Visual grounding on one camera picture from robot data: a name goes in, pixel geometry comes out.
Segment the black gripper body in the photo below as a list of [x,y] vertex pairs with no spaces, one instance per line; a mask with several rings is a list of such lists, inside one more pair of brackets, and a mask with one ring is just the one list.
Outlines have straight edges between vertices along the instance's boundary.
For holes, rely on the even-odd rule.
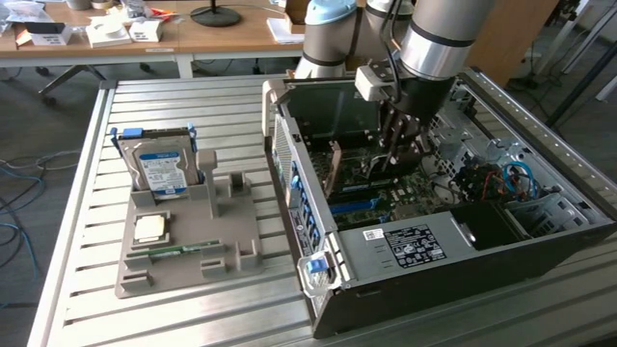
[[385,105],[380,107],[380,126],[385,126],[388,112],[396,109],[396,113],[409,115],[425,127],[443,107],[454,80],[454,77],[439,81],[420,77],[404,79],[400,82],[400,101],[393,103],[387,99]]

